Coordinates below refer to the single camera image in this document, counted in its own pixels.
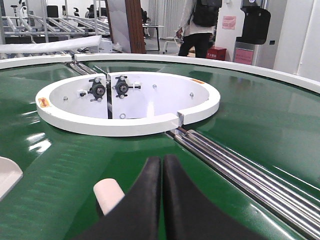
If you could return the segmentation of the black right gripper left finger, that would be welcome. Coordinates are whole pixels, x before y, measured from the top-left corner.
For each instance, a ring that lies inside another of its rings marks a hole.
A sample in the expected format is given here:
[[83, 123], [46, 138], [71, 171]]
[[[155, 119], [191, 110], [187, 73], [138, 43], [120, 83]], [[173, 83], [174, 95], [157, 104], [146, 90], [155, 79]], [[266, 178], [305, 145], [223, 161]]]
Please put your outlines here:
[[129, 192], [106, 216], [76, 240], [157, 240], [162, 192], [162, 164], [147, 158]]

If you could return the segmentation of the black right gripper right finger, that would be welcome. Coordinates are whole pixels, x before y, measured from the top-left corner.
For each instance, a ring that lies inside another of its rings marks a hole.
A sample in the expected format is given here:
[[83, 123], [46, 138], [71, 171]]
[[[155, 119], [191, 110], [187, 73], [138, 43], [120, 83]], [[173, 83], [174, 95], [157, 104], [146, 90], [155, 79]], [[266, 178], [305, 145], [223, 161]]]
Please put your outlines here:
[[168, 240], [263, 239], [214, 205], [173, 154], [163, 160], [162, 199]]

